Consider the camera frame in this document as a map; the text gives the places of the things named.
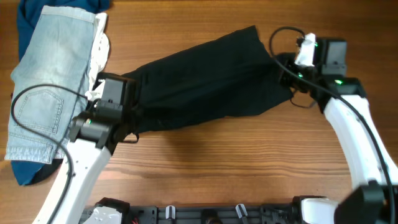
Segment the black shorts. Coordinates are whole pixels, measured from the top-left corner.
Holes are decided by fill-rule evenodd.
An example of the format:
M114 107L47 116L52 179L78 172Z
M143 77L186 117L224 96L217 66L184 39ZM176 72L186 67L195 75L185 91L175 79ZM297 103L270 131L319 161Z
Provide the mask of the black shorts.
M126 74L139 82L138 133L254 116L289 100L279 67L255 26L143 65Z

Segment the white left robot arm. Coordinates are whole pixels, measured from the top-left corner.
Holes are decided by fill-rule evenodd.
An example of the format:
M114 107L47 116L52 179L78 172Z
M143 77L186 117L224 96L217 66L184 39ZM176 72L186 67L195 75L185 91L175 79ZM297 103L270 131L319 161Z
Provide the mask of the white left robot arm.
M137 82L106 79L102 97L72 120L66 157L35 223L78 223L118 143L135 133Z

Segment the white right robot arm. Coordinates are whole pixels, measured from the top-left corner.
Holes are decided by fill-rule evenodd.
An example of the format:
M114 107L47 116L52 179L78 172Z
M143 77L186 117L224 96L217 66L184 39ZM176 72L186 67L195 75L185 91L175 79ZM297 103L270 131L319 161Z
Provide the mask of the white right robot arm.
M373 123L366 92L346 76L347 43L300 31L298 54L277 62L280 82L308 93L332 126L347 161L353 191L341 202L298 201L302 223L397 223L397 165Z

